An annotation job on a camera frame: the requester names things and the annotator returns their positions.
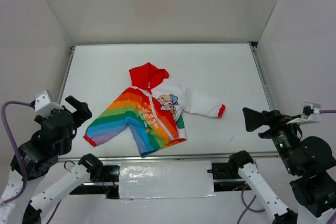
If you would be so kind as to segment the rainbow and white kids jacket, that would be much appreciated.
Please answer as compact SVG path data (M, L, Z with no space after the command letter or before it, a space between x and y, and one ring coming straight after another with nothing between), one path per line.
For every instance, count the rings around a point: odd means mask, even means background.
M221 118L225 105L217 98L169 80L165 69L151 63L129 70L131 85L86 129L93 147L131 130L140 156L187 140L183 112Z

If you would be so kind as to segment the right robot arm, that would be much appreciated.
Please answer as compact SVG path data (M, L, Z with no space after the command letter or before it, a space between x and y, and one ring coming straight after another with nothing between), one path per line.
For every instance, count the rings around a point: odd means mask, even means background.
M328 173L335 167L335 157L325 140L303 138L301 130L301 125L319 123L321 115L328 113L317 103L304 103L295 116L243 108L247 132L268 127L258 136L272 140L284 168L293 177L289 185L298 204L296 211L281 201L247 151L232 154L226 163L213 163L208 173L216 180L242 179L242 191L254 193L253 200L259 200L271 223L335 223L335 179Z

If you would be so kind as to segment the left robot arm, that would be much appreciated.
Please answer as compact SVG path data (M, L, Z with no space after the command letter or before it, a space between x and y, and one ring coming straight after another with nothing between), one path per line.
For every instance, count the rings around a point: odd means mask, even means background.
M77 129L92 117L85 102L71 95L65 100L75 109L74 112L52 102L47 93L41 93L31 103L20 103L35 110L34 120L40 125L31 139L21 146L16 144L6 118L6 108L17 102L3 104L1 118L14 157L1 196L1 223L41 223L79 185L102 177L102 161L93 154L85 154L62 178L38 195L34 194L59 157L71 151Z

